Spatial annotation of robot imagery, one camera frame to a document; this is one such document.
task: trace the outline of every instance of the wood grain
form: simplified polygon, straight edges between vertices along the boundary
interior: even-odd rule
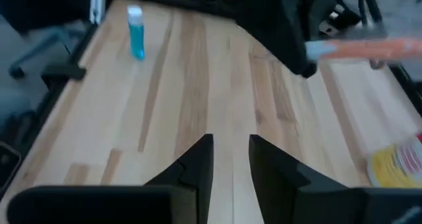
[[[144,61],[129,51],[126,7],[144,10]],[[230,20],[114,0],[0,203],[41,184],[141,185],[214,134],[209,223],[263,223],[249,168],[259,134],[348,186],[368,186],[365,158],[422,128],[386,70],[321,62],[292,75]]]

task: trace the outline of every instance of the chair wheel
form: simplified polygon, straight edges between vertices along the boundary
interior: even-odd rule
[[[9,74],[14,79],[21,79],[25,77],[25,72],[20,67],[15,69],[9,69]]]

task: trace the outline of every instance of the plastic bottle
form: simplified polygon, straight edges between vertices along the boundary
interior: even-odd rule
[[[144,50],[144,21],[142,9],[137,5],[127,7],[127,20],[131,37],[132,55],[140,60],[145,58]]]
[[[375,187],[422,188],[422,133],[375,152],[367,172]]]

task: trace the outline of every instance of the wooden table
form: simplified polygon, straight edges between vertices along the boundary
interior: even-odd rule
[[[146,59],[129,53],[128,4],[144,9]],[[388,70],[321,63],[292,75],[234,22],[114,0],[0,204],[41,184],[140,185],[214,134],[209,223],[262,223],[248,158],[259,134],[348,186],[368,186],[365,158],[422,128]]]

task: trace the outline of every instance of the blue bottle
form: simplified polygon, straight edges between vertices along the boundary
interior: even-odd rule
[[[127,20],[129,23],[129,33],[131,37],[131,52],[133,57],[143,60],[144,50],[144,21],[142,9],[136,5],[127,7]]]

